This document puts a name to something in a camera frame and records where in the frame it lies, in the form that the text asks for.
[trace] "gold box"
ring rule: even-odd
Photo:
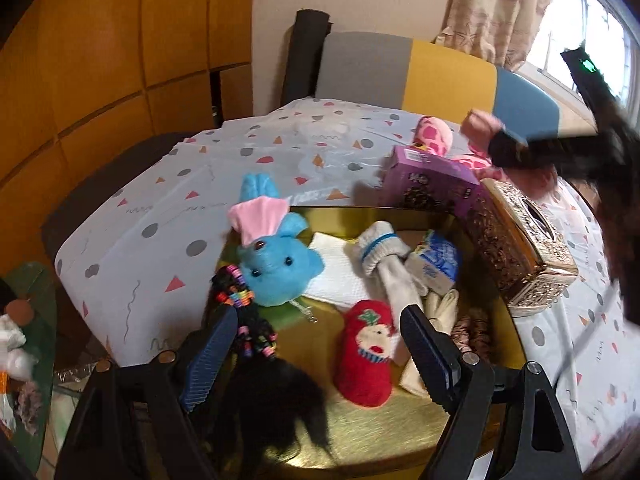
[[[515,186],[490,178],[488,191],[466,218],[466,228],[484,257],[514,317],[536,314],[578,276],[562,235],[545,213]]]
[[[504,301],[462,225],[452,216],[391,208],[299,206],[291,210],[304,216],[310,225],[300,237],[306,243],[317,231],[355,240],[377,220],[390,222],[397,232],[438,230],[462,253],[456,282],[460,290],[460,315],[471,306],[484,308],[492,322],[492,361],[511,368],[524,365],[520,339]],[[236,243],[237,238],[229,238],[222,256],[225,263],[233,261]],[[305,301],[313,306],[317,323],[307,322],[287,304],[262,308],[261,314],[278,330],[278,354],[305,370],[325,391],[335,461],[315,449],[305,430],[299,428],[298,449],[268,468],[265,478],[343,480],[382,475],[380,480],[417,479],[435,450],[449,417],[437,404],[400,388],[402,368],[394,364],[391,366],[395,387],[383,406],[361,408],[345,400],[333,384],[344,328],[342,315],[327,303]],[[500,418],[501,409],[496,407],[490,416],[481,452],[493,448]]]

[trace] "window sill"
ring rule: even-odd
[[[564,85],[540,73],[537,67],[528,62],[518,70],[518,74],[548,93],[555,101],[559,102],[559,104],[570,108],[580,118],[595,127],[595,121],[593,120],[591,111],[575,93]]]

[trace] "purple box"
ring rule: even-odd
[[[482,185],[463,164],[395,146],[382,185],[382,205],[445,211],[463,219],[481,193]]]

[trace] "curtain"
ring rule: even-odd
[[[453,0],[437,43],[517,70],[551,0]]]

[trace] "orange triangle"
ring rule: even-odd
[[[329,196],[326,199],[327,200],[340,200],[340,199],[343,199],[343,198],[349,198],[349,197],[346,196],[346,195],[343,195],[342,192],[339,189],[334,188],[334,190],[332,190],[332,192],[329,194]]]
[[[184,287],[184,283],[182,282],[182,280],[178,278],[178,276],[174,276],[174,278],[169,282],[169,285],[167,286],[165,292],[171,292],[176,288],[183,288],[183,287]]]

